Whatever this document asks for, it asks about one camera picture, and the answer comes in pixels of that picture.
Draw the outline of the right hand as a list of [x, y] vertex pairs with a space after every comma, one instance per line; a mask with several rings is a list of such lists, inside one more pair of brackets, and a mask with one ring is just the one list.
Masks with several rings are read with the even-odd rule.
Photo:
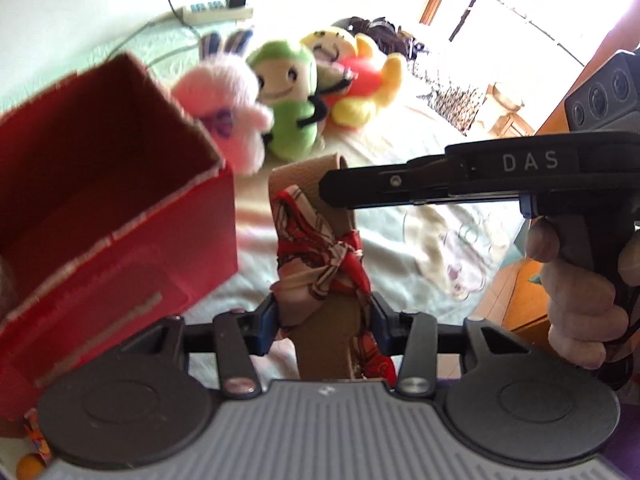
[[611, 282], [564, 261], [560, 247], [551, 222], [533, 222], [527, 234], [526, 254], [542, 264], [541, 285], [549, 297], [548, 341], [564, 360], [596, 370], [605, 362], [605, 344], [626, 332], [629, 315], [615, 303]]

